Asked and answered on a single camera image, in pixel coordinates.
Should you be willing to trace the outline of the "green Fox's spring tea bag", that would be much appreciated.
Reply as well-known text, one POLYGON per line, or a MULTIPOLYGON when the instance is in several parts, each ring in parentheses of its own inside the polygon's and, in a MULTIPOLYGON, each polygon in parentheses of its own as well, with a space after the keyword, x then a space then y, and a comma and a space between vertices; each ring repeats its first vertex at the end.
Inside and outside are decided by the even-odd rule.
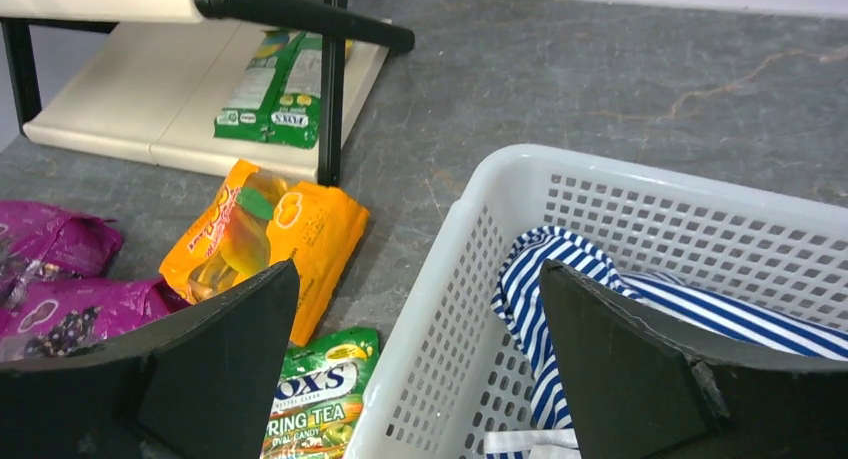
POLYGON ((286 353, 262 458, 341 458, 380 357, 378 332, 352 327, 286 353))

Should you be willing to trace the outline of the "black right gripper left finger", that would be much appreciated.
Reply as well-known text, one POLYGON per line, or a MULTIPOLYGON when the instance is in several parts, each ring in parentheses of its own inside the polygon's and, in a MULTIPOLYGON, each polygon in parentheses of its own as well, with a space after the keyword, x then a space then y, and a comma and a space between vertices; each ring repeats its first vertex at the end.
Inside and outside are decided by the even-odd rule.
POLYGON ((256 458, 296 312, 292 261, 67 357, 1 367, 5 458, 256 458))

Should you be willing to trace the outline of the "orange mango gummy bag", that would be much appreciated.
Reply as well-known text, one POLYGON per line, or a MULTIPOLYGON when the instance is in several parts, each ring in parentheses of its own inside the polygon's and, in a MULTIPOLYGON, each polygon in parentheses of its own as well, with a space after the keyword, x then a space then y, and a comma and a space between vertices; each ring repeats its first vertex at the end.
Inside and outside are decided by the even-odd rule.
POLYGON ((369 212, 343 190, 235 163, 211 205, 165 256, 159 272, 190 304, 290 260, 299 295, 290 340, 304 346, 363 237, 369 212))

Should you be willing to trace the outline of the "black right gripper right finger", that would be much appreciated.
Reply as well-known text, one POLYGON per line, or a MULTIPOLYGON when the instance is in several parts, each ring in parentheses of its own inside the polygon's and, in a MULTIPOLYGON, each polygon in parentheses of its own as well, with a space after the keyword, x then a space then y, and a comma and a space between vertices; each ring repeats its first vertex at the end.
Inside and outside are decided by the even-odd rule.
POLYGON ((707 332, 569 266, 539 275, 585 458, 843 458, 847 365, 707 332))

